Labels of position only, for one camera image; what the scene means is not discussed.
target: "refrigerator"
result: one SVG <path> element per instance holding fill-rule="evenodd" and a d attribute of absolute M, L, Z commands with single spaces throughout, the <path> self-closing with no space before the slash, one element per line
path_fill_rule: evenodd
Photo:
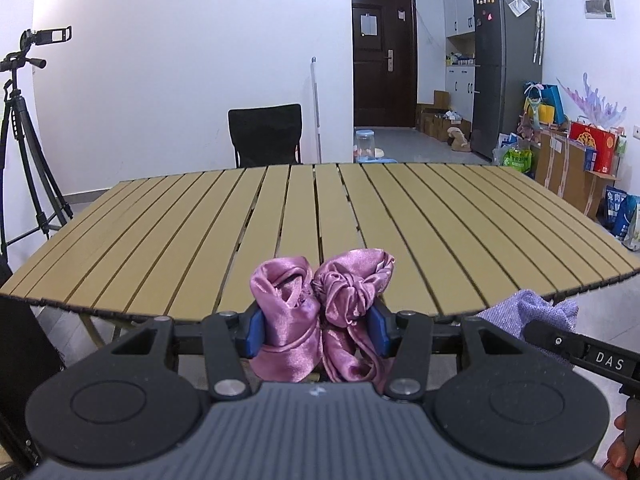
<path fill-rule="evenodd" d="M 500 133 L 515 132 L 524 106 L 524 83 L 542 82 L 533 61 L 538 4 L 517 17 L 507 0 L 474 0 L 476 77 L 471 149 L 492 158 Z"/>

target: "black tripod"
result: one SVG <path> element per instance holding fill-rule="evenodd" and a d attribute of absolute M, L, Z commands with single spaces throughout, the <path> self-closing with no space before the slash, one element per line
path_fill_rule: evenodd
<path fill-rule="evenodd" d="M 61 39 L 53 40 L 54 33 L 59 34 Z M 25 66 L 27 63 L 38 68 L 44 68 L 47 63 L 43 59 L 30 59 L 26 57 L 26 54 L 32 44 L 61 43 L 62 41 L 67 41 L 70 38 L 71 27 L 66 29 L 43 30 L 35 33 L 27 30 L 20 38 L 20 52 L 12 52 L 8 54 L 4 60 L 0 61 L 0 72 L 11 72 L 11 79 L 9 79 L 9 81 L 4 85 L 4 116 L 2 117 L 2 125 L 0 126 L 0 254 L 5 261 L 8 259 L 7 247 L 9 245 L 22 240 L 37 231 L 42 231 L 42 233 L 49 238 L 49 232 L 51 230 L 57 231 L 61 226 L 66 224 L 67 219 L 73 218 L 71 207 L 63 197 L 44 157 L 42 146 L 40 145 L 40 141 L 33 129 L 33 123 L 31 122 L 29 111 L 27 110 L 27 103 L 18 88 L 17 82 L 17 70 L 19 68 Z M 33 202 L 33 207 L 36 211 L 36 222 L 38 226 L 19 235 L 18 237 L 13 238 L 12 240 L 7 241 L 6 234 L 4 232 L 4 197 L 2 195 L 2 179 L 4 174 L 6 143 L 10 124 L 14 133 L 14 138 L 18 141 L 20 158 L 22 159 L 22 166 L 24 168 L 24 176 L 27 179 L 29 194 L 31 195 L 31 201 Z M 45 215 L 42 206 L 40 205 L 40 199 L 38 198 L 38 192 L 35 187 L 33 173 L 31 172 L 27 148 L 31 154 L 33 165 L 40 177 L 42 187 L 44 188 L 49 199 L 49 203 L 53 208 L 53 214 L 49 217 Z M 60 226 L 50 223 L 54 218 L 58 219 Z"/>

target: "wall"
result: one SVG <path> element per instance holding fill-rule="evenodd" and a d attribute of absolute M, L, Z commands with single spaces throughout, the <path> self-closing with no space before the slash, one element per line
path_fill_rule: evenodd
<path fill-rule="evenodd" d="M 302 161 L 316 161 L 310 61 L 324 161 L 353 147 L 351 0 L 36 0 L 44 147 L 64 193 L 235 166 L 227 112 L 297 102 Z"/>
<path fill-rule="evenodd" d="M 18 50 L 18 41 L 22 32 L 31 28 L 33 19 L 33 0 L 0 0 L 0 56 Z M 0 75 L 0 82 L 4 84 L 9 73 Z M 18 71 L 18 84 L 27 102 L 34 126 L 38 127 L 33 99 L 33 78 L 31 67 Z M 36 227 L 35 212 L 29 195 L 27 183 L 22 169 L 18 144 L 9 133 L 6 148 L 6 167 L 4 170 L 4 221 L 6 223 L 7 239 L 17 237 Z M 33 234 L 8 248 L 9 265 L 15 270 L 19 267 L 45 240 L 40 234 Z"/>
<path fill-rule="evenodd" d="M 433 103 L 433 91 L 444 90 L 444 1 L 415 0 L 418 12 L 418 102 Z"/>
<path fill-rule="evenodd" d="M 582 74 L 611 103 L 627 107 L 627 154 L 619 184 L 640 194 L 640 140 L 632 137 L 640 125 L 640 6 L 638 0 L 614 0 L 615 20 L 587 20 L 583 0 L 543 0 L 546 10 L 543 82 L 578 89 L 584 95 Z M 564 112 L 572 119 L 579 108 L 561 90 Z"/>

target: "wooden table top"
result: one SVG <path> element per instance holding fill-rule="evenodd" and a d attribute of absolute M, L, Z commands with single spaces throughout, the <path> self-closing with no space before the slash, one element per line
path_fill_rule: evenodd
<path fill-rule="evenodd" d="M 121 182 L 0 292 L 175 319 L 242 312 L 274 256 L 316 268 L 344 251 L 396 258 L 392 311 L 476 312 L 521 288 L 563 298 L 640 270 L 618 241 L 507 168 L 321 164 Z"/>

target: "green plastic bag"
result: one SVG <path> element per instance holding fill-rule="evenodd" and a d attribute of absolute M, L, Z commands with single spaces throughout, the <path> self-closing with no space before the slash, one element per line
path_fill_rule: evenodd
<path fill-rule="evenodd" d="M 509 166 L 520 173 L 527 173 L 531 169 L 531 150 L 510 148 L 504 155 L 503 166 Z"/>

